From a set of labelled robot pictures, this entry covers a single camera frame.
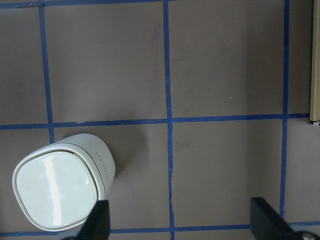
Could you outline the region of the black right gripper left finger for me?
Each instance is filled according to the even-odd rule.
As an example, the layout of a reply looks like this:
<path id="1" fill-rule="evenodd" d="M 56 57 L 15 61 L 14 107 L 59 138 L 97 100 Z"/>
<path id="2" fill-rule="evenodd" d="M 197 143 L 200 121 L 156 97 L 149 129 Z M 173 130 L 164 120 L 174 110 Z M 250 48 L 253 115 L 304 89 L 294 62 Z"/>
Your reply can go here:
<path id="1" fill-rule="evenodd" d="M 108 240 L 111 231 L 108 200 L 98 200 L 74 240 Z"/>

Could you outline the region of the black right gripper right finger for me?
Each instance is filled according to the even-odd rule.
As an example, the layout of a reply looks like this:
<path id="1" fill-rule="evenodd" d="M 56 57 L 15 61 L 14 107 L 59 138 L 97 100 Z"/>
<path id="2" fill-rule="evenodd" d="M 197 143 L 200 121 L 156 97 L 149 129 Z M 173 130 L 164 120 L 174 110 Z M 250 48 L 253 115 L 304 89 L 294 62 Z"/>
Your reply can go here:
<path id="1" fill-rule="evenodd" d="M 250 231 L 256 240 L 303 240 L 262 197 L 250 199 Z"/>

